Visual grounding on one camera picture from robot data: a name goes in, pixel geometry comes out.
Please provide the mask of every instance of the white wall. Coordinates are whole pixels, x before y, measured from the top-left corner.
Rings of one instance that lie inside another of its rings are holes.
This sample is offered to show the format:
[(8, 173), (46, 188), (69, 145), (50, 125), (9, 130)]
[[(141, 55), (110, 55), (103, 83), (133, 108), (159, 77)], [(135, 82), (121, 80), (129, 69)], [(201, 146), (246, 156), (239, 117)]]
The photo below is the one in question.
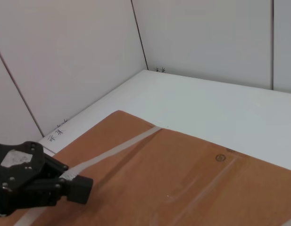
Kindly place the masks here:
[(150, 70), (270, 88), (270, 0), (133, 4)]
[(291, 92), (291, 0), (274, 1), (274, 90)]
[(146, 68), (129, 0), (0, 0), (0, 52), (45, 135)]
[(42, 138), (0, 59), (0, 143), (18, 145)]

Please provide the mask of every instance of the white panel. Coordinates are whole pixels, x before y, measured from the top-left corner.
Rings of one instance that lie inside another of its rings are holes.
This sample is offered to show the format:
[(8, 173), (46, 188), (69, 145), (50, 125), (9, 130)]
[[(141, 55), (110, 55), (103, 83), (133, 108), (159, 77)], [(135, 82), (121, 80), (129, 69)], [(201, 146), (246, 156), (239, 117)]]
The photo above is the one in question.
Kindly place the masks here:
[(290, 93), (150, 71), (62, 125), (63, 134), (53, 132), (40, 143), (57, 153), (117, 110), (291, 170)]
[(291, 92), (291, 0), (274, 1), (274, 90)]
[(133, 4), (150, 70), (270, 88), (270, 0)]
[(42, 138), (0, 59), (0, 143), (18, 145)]
[(146, 67), (129, 0), (0, 0), (0, 51), (44, 134)]

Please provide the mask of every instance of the brown cardboard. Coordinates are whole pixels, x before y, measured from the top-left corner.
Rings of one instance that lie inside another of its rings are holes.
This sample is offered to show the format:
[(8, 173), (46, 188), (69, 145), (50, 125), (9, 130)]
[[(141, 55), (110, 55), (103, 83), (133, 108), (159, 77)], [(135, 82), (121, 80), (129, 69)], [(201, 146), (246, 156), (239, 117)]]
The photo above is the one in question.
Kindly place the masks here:
[[(55, 157), (73, 167), (151, 127), (118, 111)], [(291, 218), (290, 170), (167, 129), (81, 175), (94, 179), (88, 203), (63, 199), (34, 226), (279, 226)]]

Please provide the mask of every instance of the packing tape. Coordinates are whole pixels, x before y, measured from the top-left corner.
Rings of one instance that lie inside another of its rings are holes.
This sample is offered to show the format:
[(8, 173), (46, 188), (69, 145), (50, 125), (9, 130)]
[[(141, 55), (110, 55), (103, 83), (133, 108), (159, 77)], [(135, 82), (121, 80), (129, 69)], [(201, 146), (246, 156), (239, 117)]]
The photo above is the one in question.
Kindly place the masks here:
[[(106, 159), (112, 155), (115, 155), (119, 152), (121, 152), (124, 149), (127, 149), (128, 147), (138, 143), (139, 141), (143, 140), (144, 138), (154, 134), (155, 132), (159, 131), (160, 127), (153, 127), (144, 133), (141, 133), (140, 135), (110, 149), (109, 151), (102, 153), (101, 155), (98, 155), (95, 158), (92, 158), (88, 161), (85, 161), (83, 163), (78, 164), (77, 166), (74, 166), (73, 168), (65, 171), (60, 178), (64, 178), (66, 180), (73, 180), (79, 173), (81, 173), (86, 168), (100, 162), (103, 159)], [(14, 226), (30, 226), (33, 224), (33, 222), (47, 209), (47, 207), (38, 207), (38, 208), (31, 208), (29, 209), (15, 224)]]

